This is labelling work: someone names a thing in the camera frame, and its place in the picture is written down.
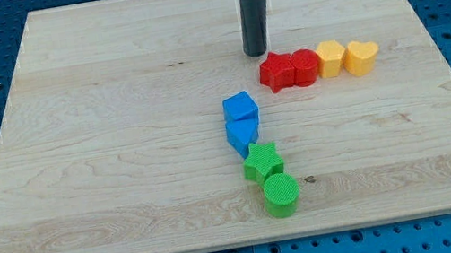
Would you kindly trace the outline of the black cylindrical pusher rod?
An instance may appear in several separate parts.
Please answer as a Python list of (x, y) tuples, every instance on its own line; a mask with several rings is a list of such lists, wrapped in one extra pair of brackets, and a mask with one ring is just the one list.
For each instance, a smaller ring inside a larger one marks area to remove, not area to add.
[(267, 50), (266, 0), (239, 0), (244, 53), (258, 57)]

